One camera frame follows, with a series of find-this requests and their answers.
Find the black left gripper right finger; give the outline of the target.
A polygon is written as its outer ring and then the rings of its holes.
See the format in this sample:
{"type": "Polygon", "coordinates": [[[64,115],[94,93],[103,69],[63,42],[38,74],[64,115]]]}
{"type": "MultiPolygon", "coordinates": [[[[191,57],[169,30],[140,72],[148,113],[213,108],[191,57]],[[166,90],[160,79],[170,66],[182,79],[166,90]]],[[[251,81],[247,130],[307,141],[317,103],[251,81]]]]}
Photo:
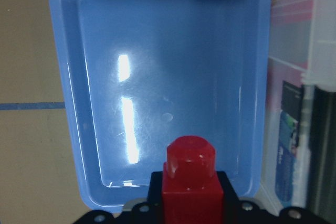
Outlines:
{"type": "Polygon", "coordinates": [[[239,203],[239,198],[225,172],[222,172],[222,188],[226,203],[239,203]]]}

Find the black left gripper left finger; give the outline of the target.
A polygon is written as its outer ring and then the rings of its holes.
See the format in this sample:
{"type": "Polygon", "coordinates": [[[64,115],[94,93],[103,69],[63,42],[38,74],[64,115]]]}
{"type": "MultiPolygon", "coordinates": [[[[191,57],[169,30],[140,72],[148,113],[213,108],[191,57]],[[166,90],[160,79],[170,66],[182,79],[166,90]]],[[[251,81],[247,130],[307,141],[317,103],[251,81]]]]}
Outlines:
{"type": "Polygon", "coordinates": [[[163,172],[153,172],[151,174],[147,201],[155,206],[162,204],[162,181],[163,172]]]}

